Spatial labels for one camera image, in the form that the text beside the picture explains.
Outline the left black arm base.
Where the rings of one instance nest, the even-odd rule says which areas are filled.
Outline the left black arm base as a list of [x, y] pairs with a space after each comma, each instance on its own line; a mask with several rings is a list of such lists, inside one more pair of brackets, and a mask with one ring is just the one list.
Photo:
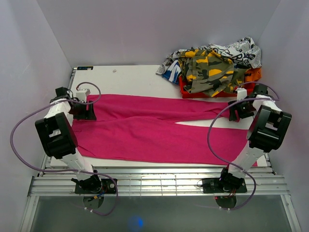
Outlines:
[[115, 194], [116, 189], [115, 189], [115, 184], [112, 180], [110, 179], [101, 179], [101, 189], [98, 190], [84, 190], [82, 189], [78, 184], [75, 185], [75, 194], [100, 194], [100, 193], [105, 193], [105, 194]]

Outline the pink trousers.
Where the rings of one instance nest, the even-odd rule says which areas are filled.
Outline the pink trousers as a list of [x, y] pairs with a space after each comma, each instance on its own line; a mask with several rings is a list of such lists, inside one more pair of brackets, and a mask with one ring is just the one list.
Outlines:
[[225, 102], [129, 95], [91, 95], [95, 121], [75, 120], [72, 128], [83, 156], [156, 163], [223, 165], [245, 147], [247, 131], [191, 126], [211, 120]]

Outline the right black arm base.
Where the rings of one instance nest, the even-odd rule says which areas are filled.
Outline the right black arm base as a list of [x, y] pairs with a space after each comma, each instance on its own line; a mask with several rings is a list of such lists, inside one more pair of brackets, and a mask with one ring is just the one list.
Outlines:
[[222, 178], [202, 179], [203, 193], [246, 193], [247, 187], [243, 178], [227, 181]]

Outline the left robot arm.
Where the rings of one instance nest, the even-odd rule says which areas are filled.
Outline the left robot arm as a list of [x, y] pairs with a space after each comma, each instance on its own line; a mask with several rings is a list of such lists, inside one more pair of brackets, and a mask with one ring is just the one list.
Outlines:
[[78, 88], [76, 94], [65, 87], [57, 88], [48, 113], [35, 122], [35, 128], [46, 155], [73, 169], [76, 178], [72, 181], [82, 190], [97, 193], [102, 190], [102, 180], [79, 152], [77, 137], [68, 119], [68, 116], [90, 121], [97, 119], [93, 102], [87, 99], [89, 95], [90, 90], [86, 88]]

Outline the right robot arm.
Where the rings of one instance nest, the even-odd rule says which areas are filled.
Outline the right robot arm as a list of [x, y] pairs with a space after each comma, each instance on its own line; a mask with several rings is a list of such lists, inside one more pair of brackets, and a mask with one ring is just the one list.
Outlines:
[[292, 119], [290, 113], [281, 110], [268, 94], [268, 87], [255, 84], [250, 95], [245, 96], [244, 88], [237, 88], [237, 99], [228, 103], [229, 121], [253, 116], [247, 133], [247, 143], [241, 153], [221, 171], [218, 179], [219, 189], [236, 192], [245, 185], [245, 171], [250, 169], [265, 153], [277, 150], [286, 135]]

